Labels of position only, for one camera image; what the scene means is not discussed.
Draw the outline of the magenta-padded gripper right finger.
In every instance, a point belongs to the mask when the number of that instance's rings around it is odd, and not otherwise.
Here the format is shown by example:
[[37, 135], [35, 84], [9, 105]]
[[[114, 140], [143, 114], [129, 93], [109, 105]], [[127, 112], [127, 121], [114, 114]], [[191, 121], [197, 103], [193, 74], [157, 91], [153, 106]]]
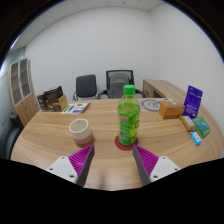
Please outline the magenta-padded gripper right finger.
[[180, 170], [167, 156], [158, 157], [137, 145], [133, 146], [133, 156], [143, 186]]

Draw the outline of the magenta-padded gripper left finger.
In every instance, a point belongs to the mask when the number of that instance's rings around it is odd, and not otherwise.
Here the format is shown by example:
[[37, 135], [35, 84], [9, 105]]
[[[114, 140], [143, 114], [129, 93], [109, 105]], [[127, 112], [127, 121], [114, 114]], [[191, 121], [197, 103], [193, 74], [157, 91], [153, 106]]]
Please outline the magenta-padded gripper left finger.
[[47, 171], [83, 187], [94, 155], [94, 146], [87, 146], [69, 157], [60, 156]]

